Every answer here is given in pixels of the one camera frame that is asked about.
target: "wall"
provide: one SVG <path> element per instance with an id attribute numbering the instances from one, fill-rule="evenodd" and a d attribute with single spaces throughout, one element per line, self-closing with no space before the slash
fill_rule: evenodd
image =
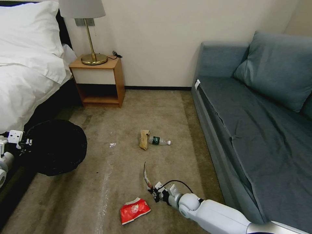
<path id="1" fill-rule="evenodd" d="M 285 33 L 312 37 L 312 1 L 300 0 Z"/>
<path id="2" fill-rule="evenodd" d="M 94 49 L 123 55 L 126 85 L 191 86 L 202 41 L 282 33 L 299 0 L 102 1 L 106 16 L 90 27 Z M 85 28 L 65 22 L 76 54 L 90 53 Z"/>

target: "baseboard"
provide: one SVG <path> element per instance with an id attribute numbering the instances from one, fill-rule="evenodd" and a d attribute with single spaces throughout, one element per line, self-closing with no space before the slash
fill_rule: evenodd
<path id="1" fill-rule="evenodd" d="M 125 89 L 136 89 L 136 90 L 180 90 L 190 91 L 192 87 L 174 87 L 174 86 L 125 86 Z"/>

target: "plastic bottle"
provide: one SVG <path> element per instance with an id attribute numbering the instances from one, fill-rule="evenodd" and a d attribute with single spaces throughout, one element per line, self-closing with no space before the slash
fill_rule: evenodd
<path id="1" fill-rule="evenodd" d="M 149 143 L 151 143 L 153 145 L 170 145 L 171 141 L 169 141 L 168 139 L 163 139 L 160 137 L 151 136 L 151 137 L 149 137 Z"/>

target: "lamp shade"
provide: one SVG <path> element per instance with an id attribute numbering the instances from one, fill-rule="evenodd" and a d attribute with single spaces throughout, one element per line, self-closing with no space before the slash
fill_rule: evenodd
<path id="1" fill-rule="evenodd" d="M 105 16 L 102 0 L 59 0 L 62 17 L 99 18 Z"/>

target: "bed frame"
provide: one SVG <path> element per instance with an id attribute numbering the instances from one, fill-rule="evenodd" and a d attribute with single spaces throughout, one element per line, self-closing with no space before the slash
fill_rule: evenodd
<path id="1" fill-rule="evenodd" d="M 0 1 L 0 6 L 12 7 L 26 3 L 35 2 Z M 61 42 L 72 48 L 71 40 L 60 12 L 58 12 L 56 19 L 60 29 L 59 36 Z M 48 100 L 36 108 L 34 114 L 26 123 L 24 131 L 27 131 L 29 128 L 40 122 L 54 119 L 62 108 L 73 105 L 81 105 L 81 101 L 75 84 L 73 80 L 70 79 Z M 19 203 L 34 176 L 35 173 L 33 171 L 20 167 L 18 162 L 15 163 L 15 166 L 9 171 L 5 184 L 0 189 L 0 231 Z"/>

